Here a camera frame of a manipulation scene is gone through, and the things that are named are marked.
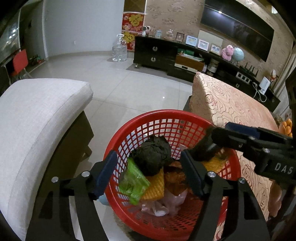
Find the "person right hand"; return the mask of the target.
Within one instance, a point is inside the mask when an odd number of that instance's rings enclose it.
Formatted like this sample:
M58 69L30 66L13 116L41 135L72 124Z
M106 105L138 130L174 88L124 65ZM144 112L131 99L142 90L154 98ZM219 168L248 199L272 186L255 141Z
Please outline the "person right hand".
M272 217L276 217L278 211L281 208L282 203L282 188L277 184L275 180L273 180L272 185L269 191L269 200L268 200L268 211L269 215Z

